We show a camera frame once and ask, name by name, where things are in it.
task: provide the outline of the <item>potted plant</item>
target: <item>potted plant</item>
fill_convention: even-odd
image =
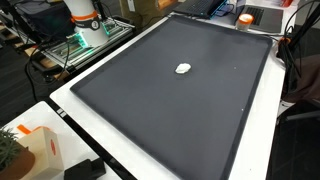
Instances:
[[[0,129],[0,179],[16,180],[33,167],[35,156],[16,141],[12,129]]]

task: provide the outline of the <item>orange cap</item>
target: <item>orange cap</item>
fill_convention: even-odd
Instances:
[[[253,19],[254,19],[253,16],[250,14],[241,14],[239,16],[239,22],[241,24],[251,24]]]

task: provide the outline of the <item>desk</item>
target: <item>desk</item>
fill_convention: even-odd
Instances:
[[[284,9],[283,22],[286,23],[296,9],[297,7]],[[206,22],[233,27],[233,25],[227,23],[231,18],[216,18]],[[70,91],[70,87],[152,31],[166,19],[162,19],[50,95],[54,102],[139,180],[178,178],[126,138],[104,118],[91,110]],[[285,75],[285,68],[281,61],[275,57],[275,51],[276,48],[269,54],[263,70],[229,179],[260,180],[266,177]]]
[[[19,124],[23,124],[29,129],[34,129],[37,126],[47,126],[54,131],[58,136],[65,169],[85,159],[95,160],[98,158],[98,155],[45,102],[39,102],[6,125],[8,128],[13,128],[12,132],[17,133],[18,138],[24,136],[16,128]],[[120,180],[120,177],[107,164],[105,164],[105,168],[107,173],[101,176],[99,180]],[[63,175],[64,173],[61,172],[53,180],[61,180]]]

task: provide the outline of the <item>black tray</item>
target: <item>black tray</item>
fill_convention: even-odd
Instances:
[[[71,90],[178,177],[227,179],[271,45],[173,16]]]

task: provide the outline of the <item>white cylinder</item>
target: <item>white cylinder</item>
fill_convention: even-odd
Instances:
[[[108,42],[107,32],[100,22],[91,0],[65,0],[75,20],[75,32],[85,43],[83,47],[97,47]]]
[[[74,16],[86,16],[95,11],[90,0],[64,0]]]

